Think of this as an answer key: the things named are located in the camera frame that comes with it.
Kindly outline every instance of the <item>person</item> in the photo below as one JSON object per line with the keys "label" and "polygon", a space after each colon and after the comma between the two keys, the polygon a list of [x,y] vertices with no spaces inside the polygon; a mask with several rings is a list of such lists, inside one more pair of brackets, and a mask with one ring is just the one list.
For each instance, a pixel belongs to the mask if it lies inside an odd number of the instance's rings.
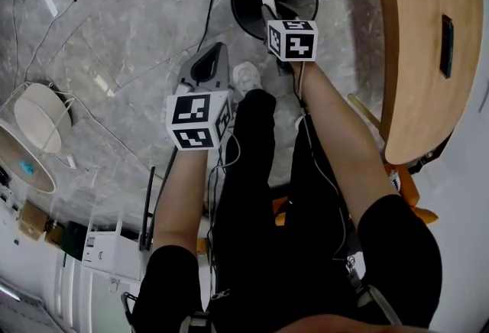
{"label": "person", "polygon": [[[252,64],[233,71],[244,99],[226,147],[231,166],[212,229],[212,331],[425,331],[442,285],[435,239],[393,187],[367,125],[324,72],[314,63],[304,64],[303,75],[301,64],[293,69],[307,114],[293,152],[283,227],[275,225],[267,183],[276,100],[261,88]],[[186,331],[183,321],[202,311],[196,240],[207,159],[204,150],[176,156],[131,317],[137,333]],[[364,254],[360,288],[346,266],[349,223]]]}

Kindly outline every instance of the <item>black phone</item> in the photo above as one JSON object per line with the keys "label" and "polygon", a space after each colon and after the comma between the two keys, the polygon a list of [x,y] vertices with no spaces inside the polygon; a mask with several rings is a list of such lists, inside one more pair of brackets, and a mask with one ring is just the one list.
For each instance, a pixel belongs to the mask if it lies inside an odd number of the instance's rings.
{"label": "black phone", "polygon": [[442,16],[442,55],[440,58],[440,71],[446,79],[452,76],[454,28],[452,19]]}

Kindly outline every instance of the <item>white sneaker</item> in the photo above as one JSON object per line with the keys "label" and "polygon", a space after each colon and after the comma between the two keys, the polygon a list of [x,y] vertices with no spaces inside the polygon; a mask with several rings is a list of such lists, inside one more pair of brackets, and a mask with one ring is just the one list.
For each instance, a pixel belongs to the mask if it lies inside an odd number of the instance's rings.
{"label": "white sneaker", "polygon": [[243,95],[253,89],[262,89],[261,75],[253,64],[245,61],[237,65],[232,70],[232,78],[235,82],[235,88]]}
{"label": "white sneaker", "polygon": [[302,116],[302,115],[301,115],[301,116],[299,116],[299,118],[298,118],[298,119],[296,119],[296,124],[295,124],[295,126],[296,126],[296,131],[298,131],[298,130],[299,130],[300,122],[303,120],[303,118],[304,118],[304,116]]}

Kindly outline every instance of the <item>gray marble floor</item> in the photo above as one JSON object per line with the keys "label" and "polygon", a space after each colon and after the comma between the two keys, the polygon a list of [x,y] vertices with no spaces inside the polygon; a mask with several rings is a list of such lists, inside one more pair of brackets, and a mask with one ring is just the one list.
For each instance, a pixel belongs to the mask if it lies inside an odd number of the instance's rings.
{"label": "gray marble floor", "polygon": [[[53,0],[58,11],[71,0]],[[61,221],[86,224],[95,206],[123,212],[139,227],[147,168],[162,176],[172,150],[164,127],[164,100],[181,64],[195,53],[209,0],[76,0],[50,29],[27,71],[28,81],[51,81],[71,92],[135,154],[134,157],[79,105],[60,158],[72,154],[77,170],[54,157],[46,161],[57,181],[53,195],[21,187],[29,198]],[[0,0],[0,100],[12,90],[18,55],[20,82],[53,15],[44,0],[15,0],[18,49],[12,28],[12,0]],[[384,76],[384,36],[380,0],[320,0],[317,63],[341,94],[355,93],[380,116]],[[274,58],[260,41],[235,22],[229,0],[215,0],[206,44],[228,46],[230,68],[249,60],[263,74],[264,88],[277,97],[277,147],[270,184],[290,174],[294,121],[299,114],[290,77],[279,77]],[[5,113],[0,117],[11,120]],[[381,139],[376,135],[379,145]],[[212,153],[209,168],[217,160]],[[153,200],[160,181],[154,184]],[[100,222],[110,218],[99,219]]]}

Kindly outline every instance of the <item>chair leg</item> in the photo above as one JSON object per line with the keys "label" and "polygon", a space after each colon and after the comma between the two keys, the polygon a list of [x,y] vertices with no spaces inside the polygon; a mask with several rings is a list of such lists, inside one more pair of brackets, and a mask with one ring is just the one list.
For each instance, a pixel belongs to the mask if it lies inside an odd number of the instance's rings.
{"label": "chair leg", "polygon": [[376,129],[380,130],[381,129],[381,122],[374,116],[372,115],[372,112],[369,111],[364,104],[362,104],[357,97],[355,97],[353,94],[348,94],[347,98],[350,100],[350,102],[356,107],[356,109],[359,110],[362,115],[364,115],[369,122],[371,122]]}

